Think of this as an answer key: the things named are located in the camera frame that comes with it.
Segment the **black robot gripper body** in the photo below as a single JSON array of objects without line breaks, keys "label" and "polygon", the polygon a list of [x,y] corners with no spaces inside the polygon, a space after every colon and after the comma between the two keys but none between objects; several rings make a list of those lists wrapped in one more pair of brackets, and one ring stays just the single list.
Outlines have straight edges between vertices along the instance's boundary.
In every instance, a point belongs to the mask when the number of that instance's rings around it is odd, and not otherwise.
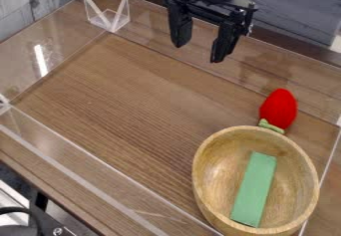
[{"label": "black robot gripper body", "polygon": [[241,34],[247,35],[251,30],[253,14],[258,10],[251,0],[166,0],[186,8],[191,18],[198,18],[218,25],[223,20],[235,23]]}]

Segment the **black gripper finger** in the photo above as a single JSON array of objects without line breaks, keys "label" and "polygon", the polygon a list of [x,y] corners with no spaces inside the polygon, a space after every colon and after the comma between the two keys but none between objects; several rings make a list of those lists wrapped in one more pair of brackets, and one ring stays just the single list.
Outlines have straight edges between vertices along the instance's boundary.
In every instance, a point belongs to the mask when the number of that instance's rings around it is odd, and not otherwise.
[{"label": "black gripper finger", "polygon": [[170,39],[177,48],[187,44],[191,39],[191,17],[186,8],[177,5],[168,5],[168,20],[170,20]]},{"label": "black gripper finger", "polygon": [[219,63],[231,54],[241,36],[241,29],[233,22],[223,21],[218,26],[217,38],[213,41],[210,61]]}]

